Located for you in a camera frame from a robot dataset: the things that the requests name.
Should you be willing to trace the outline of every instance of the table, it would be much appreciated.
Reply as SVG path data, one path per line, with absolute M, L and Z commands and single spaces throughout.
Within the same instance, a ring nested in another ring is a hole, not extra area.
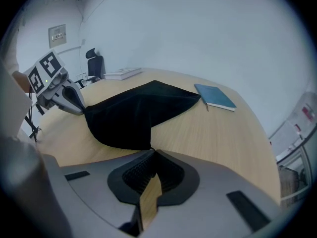
M 235 112 L 210 107 L 202 100 L 188 111 L 152 128 L 151 145 L 229 167 L 280 204 L 280 181 L 266 134 L 247 103 L 234 90 L 208 80 L 161 69 L 143 69 L 123 81 L 101 80 L 81 90 L 85 105 L 94 105 L 133 87 L 158 80 L 197 92 L 194 84 L 216 86 L 237 106 Z M 137 151 L 109 147 L 90 133 L 84 116 L 57 108 L 41 121 L 37 148 L 56 157 L 60 166 L 109 160 Z M 159 179 L 152 179 L 141 196 L 144 225 L 155 216 L 155 200 L 161 193 Z

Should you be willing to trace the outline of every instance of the black chair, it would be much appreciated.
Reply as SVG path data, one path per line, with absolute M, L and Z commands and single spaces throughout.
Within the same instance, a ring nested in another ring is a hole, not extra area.
M 87 79 L 86 81 L 91 81 L 92 83 L 97 82 L 100 79 L 104 78 L 105 74 L 105 65 L 103 56 L 99 56 L 95 53 L 95 48 L 88 50 L 86 52 L 86 58 L 88 59 L 88 76 L 94 76 Z M 75 81 L 78 83 L 81 88 L 84 87 L 82 79 Z

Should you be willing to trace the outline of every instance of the electrical box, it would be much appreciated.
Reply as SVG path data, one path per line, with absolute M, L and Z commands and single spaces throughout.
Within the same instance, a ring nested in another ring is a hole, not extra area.
M 50 49 L 66 43 L 66 25 L 49 28 Z

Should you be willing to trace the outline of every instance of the teal book cover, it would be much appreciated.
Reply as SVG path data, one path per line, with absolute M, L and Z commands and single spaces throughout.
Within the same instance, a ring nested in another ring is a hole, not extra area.
M 195 87 L 207 105 L 235 111 L 236 105 L 218 87 L 201 84 Z

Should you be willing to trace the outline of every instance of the black cloth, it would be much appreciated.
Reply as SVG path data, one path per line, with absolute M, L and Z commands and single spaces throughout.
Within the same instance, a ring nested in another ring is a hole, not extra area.
M 87 125 L 102 144 L 133 150 L 151 147 L 151 127 L 190 109 L 200 95 L 151 81 L 85 111 Z

